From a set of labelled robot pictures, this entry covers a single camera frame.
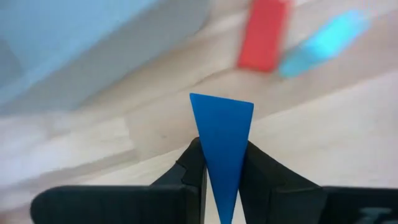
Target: wood grain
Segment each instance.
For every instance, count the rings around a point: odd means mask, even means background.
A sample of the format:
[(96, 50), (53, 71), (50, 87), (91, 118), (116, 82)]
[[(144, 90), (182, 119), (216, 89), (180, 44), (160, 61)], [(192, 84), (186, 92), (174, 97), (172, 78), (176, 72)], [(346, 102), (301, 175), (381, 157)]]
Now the wood grain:
[[(301, 77), (236, 70), (248, 0), (214, 0), (194, 37), (75, 111), (0, 118), (0, 223), (30, 223), (39, 192), (64, 184), (143, 185), (197, 130), (188, 94), (255, 103), (250, 140), (322, 185), (398, 187), (398, 2), (296, 1), (284, 49), (329, 17), (362, 9), (371, 28)], [(218, 223), (208, 192), (206, 223)], [(234, 223), (244, 223), (237, 203)]]

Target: cyan block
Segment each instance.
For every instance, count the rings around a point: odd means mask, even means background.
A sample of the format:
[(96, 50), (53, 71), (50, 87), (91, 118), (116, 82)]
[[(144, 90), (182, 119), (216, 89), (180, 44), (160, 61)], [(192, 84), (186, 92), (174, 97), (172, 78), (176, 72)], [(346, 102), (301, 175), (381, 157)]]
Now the cyan block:
[(221, 224), (232, 222), (248, 144), (252, 103), (190, 94)]
[(367, 20), (357, 10), (348, 11), (331, 19), (283, 59), (279, 65), (280, 75), (295, 77), (336, 57), (368, 27)]

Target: blue triangular block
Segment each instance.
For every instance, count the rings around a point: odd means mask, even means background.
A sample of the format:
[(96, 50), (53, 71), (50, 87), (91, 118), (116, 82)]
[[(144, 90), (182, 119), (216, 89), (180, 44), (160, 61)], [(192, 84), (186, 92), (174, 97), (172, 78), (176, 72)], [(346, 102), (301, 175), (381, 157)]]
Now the blue triangular block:
[(221, 224), (232, 222), (254, 105), (190, 94)]

